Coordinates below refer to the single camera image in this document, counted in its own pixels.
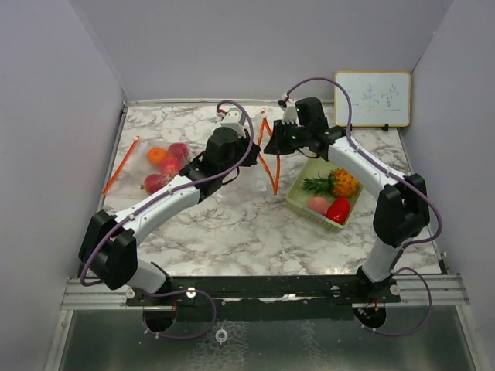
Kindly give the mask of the toy pineapple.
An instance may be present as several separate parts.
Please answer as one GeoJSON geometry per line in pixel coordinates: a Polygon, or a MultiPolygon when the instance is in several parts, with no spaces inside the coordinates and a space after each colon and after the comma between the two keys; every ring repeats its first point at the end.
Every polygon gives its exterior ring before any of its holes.
{"type": "Polygon", "coordinates": [[[360,183],[346,170],[336,168],[327,176],[304,178],[302,188],[316,196],[350,198],[357,193],[360,183]]]}

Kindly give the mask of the orange fruit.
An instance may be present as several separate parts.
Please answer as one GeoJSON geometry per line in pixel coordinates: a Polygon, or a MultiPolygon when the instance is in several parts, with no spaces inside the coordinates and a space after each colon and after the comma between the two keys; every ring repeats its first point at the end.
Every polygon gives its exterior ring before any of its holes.
{"type": "Polygon", "coordinates": [[[162,147],[153,147],[147,153],[149,164],[155,167],[159,167],[167,157],[168,153],[162,147]]]}

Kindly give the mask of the pink peach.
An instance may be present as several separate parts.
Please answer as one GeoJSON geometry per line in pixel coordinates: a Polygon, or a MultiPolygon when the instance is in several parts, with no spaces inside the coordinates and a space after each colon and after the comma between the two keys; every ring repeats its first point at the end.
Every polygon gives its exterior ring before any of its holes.
{"type": "Polygon", "coordinates": [[[308,201],[306,202],[306,207],[315,213],[325,216],[329,208],[329,203],[325,198],[321,196],[315,196],[308,199],[308,201]]]}

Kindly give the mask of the clear orange-zipper zip bag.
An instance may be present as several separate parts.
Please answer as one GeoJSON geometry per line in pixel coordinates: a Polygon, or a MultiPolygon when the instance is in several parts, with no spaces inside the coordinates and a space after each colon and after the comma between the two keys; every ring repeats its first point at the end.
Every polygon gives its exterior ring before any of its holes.
{"type": "Polygon", "coordinates": [[[161,172],[159,167],[149,164],[147,153],[153,147],[162,147],[167,151],[172,143],[175,142],[168,142],[163,139],[145,139],[139,136],[136,137],[129,149],[125,152],[122,160],[118,163],[116,169],[111,174],[102,194],[105,196],[133,196],[135,198],[142,198],[143,196],[149,195],[145,190],[141,189],[141,184],[148,175],[161,174],[161,172]]]}

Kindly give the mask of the red bell pepper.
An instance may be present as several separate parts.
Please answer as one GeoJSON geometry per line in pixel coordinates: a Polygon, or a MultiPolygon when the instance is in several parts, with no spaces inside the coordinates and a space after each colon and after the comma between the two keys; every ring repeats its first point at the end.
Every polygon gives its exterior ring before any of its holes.
{"type": "Polygon", "coordinates": [[[347,198],[336,198],[326,211],[326,218],[343,225],[350,214],[351,205],[347,198]]]}

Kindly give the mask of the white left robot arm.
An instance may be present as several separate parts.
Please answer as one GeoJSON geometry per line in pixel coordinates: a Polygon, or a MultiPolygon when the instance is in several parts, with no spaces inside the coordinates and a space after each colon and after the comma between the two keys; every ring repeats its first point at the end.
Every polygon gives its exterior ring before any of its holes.
{"type": "Polygon", "coordinates": [[[138,259],[138,245],[176,214],[228,184],[226,177],[239,167],[255,165],[260,148],[252,136],[251,129],[238,134],[232,128],[219,127],[202,154],[159,191],[114,215],[103,210],[95,213],[79,252],[84,265],[81,284],[91,286],[87,272],[92,271],[96,282],[111,290],[128,285],[144,291],[154,305],[166,303],[171,294],[168,276],[157,265],[138,259]]]}

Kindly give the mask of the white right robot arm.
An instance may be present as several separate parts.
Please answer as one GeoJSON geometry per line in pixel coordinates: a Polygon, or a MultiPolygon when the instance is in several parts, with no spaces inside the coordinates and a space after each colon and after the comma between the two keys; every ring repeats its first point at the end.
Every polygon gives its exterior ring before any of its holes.
{"type": "Polygon", "coordinates": [[[267,155],[289,155],[301,148],[348,171],[375,199],[373,228],[377,239],[359,268],[355,284],[361,301],[380,297],[381,282],[391,276],[400,249],[429,224],[425,180],[418,174],[396,171],[347,136],[345,128],[330,127],[321,101],[309,97],[280,102],[282,118],[274,122],[267,155]]]}

